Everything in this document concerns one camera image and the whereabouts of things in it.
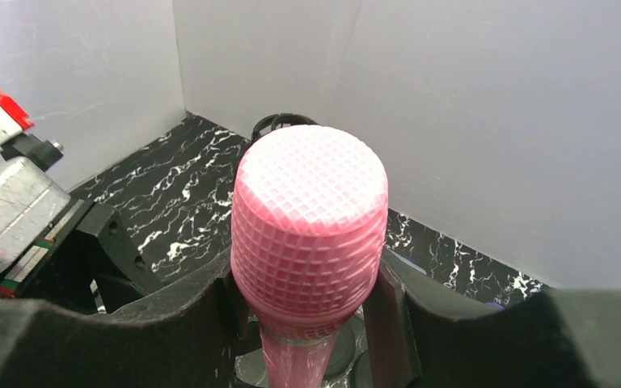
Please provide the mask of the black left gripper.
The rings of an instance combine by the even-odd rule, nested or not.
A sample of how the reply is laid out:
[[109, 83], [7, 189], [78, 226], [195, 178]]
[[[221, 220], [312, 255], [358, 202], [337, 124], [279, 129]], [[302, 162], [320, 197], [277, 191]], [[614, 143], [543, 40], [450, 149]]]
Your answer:
[[0, 299], [40, 299], [74, 312], [112, 313], [160, 290], [120, 211], [75, 200], [0, 271]]

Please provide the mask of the black round-base stand for beige microphone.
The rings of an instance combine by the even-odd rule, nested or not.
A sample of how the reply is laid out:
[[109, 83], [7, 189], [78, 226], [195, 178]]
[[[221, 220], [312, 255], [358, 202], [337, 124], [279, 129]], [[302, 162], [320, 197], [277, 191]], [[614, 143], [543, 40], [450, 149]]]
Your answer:
[[[354, 315], [339, 332], [320, 386], [349, 387], [349, 372], [366, 347], [363, 320]], [[268, 387], [259, 323], [254, 318], [247, 325], [246, 340], [238, 347], [232, 386]]]

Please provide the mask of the black tripod microphone stand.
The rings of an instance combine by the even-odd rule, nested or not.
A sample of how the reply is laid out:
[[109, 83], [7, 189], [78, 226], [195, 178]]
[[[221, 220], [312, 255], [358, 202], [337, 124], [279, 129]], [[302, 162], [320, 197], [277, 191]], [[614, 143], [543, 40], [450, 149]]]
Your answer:
[[264, 130], [269, 129], [269, 132], [275, 131], [277, 129], [283, 128], [285, 125], [287, 126], [295, 126], [295, 125], [317, 125], [318, 123], [315, 120], [312, 120], [310, 117], [293, 114], [293, 113], [276, 113], [269, 116], [264, 117], [260, 121], [258, 121], [252, 131], [251, 131], [251, 143], [255, 143], [262, 136], [264, 136]]

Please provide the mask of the black stand for purple microphone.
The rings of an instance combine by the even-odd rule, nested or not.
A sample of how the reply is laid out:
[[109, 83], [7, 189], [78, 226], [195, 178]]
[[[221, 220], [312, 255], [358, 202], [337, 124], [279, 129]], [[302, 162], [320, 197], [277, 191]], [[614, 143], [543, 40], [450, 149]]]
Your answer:
[[349, 388], [373, 388], [373, 375], [368, 350], [362, 352], [349, 372]]

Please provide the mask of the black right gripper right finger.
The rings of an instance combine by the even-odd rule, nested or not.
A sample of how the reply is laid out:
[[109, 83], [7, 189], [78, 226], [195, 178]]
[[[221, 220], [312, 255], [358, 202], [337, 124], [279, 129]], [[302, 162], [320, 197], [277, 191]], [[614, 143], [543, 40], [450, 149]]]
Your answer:
[[621, 290], [500, 309], [385, 250], [363, 310], [376, 387], [621, 387]]

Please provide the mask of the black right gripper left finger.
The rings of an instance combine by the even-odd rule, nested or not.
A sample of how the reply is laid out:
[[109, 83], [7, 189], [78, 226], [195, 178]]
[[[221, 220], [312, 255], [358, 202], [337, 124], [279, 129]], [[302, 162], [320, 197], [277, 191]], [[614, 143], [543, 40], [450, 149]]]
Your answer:
[[229, 387], [246, 322], [228, 252], [111, 314], [0, 301], [0, 387]]

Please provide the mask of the pink microphone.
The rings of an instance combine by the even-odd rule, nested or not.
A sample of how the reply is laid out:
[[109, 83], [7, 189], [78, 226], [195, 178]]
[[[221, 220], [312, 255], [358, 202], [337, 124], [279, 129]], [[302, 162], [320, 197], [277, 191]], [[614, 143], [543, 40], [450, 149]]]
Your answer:
[[295, 125], [255, 141], [234, 182], [230, 267], [260, 325], [271, 387], [318, 387], [376, 283], [385, 167], [363, 141]]

